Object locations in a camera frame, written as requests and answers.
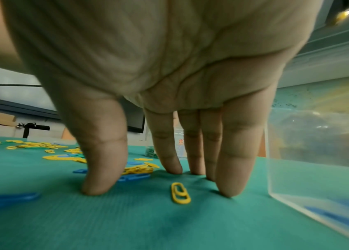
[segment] finger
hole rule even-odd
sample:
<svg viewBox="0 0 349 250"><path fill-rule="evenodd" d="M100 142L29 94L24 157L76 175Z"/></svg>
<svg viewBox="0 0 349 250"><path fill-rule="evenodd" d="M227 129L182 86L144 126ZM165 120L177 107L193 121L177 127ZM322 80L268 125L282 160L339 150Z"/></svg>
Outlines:
<svg viewBox="0 0 349 250"><path fill-rule="evenodd" d="M147 109L144 109L144 113L162 166L169 173L181 174L183 168L174 146L173 113L157 114Z"/></svg>
<svg viewBox="0 0 349 250"><path fill-rule="evenodd" d="M112 95L78 83L54 84L54 79L42 82L50 82L45 88L87 160L82 192L107 192L127 162L126 118L121 105Z"/></svg>
<svg viewBox="0 0 349 250"><path fill-rule="evenodd" d="M216 183L225 196L241 193L250 177L275 90L273 84L223 106L223 141Z"/></svg>
<svg viewBox="0 0 349 250"><path fill-rule="evenodd" d="M203 139L200 129L199 111L178 111L178 118L184 129L184 144L190 171L194 175L205 175L206 168L203 159Z"/></svg>
<svg viewBox="0 0 349 250"><path fill-rule="evenodd" d="M199 116L203 134L206 178L215 181L215 167L223 137L222 110L221 108L200 110Z"/></svg>

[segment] hand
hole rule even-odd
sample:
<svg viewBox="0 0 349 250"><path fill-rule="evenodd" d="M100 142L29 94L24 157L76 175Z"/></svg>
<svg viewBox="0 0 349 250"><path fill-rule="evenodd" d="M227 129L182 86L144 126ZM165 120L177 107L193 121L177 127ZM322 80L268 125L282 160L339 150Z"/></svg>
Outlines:
<svg viewBox="0 0 349 250"><path fill-rule="evenodd" d="M155 149L181 174L173 112L193 174L225 196L250 176L286 63L321 0L2 0L15 47L88 161L83 192L108 191L127 160L117 96L144 107Z"/></svg>

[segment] desk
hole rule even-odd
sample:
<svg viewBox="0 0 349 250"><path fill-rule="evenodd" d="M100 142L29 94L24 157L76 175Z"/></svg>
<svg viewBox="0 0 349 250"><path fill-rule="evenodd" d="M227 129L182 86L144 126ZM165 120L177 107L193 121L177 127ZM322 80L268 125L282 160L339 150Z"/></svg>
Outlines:
<svg viewBox="0 0 349 250"><path fill-rule="evenodd" d="M79 193L84 176L72 173L85 164L6 146L0 145L0 194L42 197L0 209L0 249L349 249L348 238L268 195L265 158L257 159L245 191L232 199L203 176L190 175L186 161L183 175L161 168L150 179L118 183L89 197ZM129 146L129 159L143 151ZM190 204L173 203L173 182L185 185Z"/></svg>

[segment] transparent container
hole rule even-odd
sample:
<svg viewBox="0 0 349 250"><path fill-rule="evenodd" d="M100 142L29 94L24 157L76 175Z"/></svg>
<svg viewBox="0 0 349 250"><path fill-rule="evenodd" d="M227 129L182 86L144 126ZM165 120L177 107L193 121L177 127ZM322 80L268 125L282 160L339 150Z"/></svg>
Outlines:
<svg viewBox="0 0 349 250"><path fill-rule="evenodd" d="M151 158L158 158L154 143L152 142L152 136L149 130L146 132L146 146L145 146L145 156L151 157ZM185 151L184 146L184 130L182 128L175 128L174 129L174 143L176 146L176 152L178 158L187 158L187 152Z"/></svg>
<svg viewBox="0 0 349 250"><path fill-rule="evenodd" d="M272 109L269 194L349 237L349 114Z"/></svg>

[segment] teal surface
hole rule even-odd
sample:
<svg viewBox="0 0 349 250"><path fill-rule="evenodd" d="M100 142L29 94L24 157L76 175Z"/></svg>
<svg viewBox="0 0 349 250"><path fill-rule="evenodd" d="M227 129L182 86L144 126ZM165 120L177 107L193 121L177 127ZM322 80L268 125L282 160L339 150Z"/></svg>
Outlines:
<svg viewBox="0 0 349 250"><path fill-rule="evenodd" d="M118 183L105 195L88 197L79 193L84 176L72 173L85 164L6 146L0 145L0 194L42 197L0 209L0 249L349 249L348 238L269 197L264 158L233 199L190 175L186 161L183 175L157 170L148 180ZM129 159L143 151L129 147ZM172 202L173 182L185 185L190 204Z"/></svg>

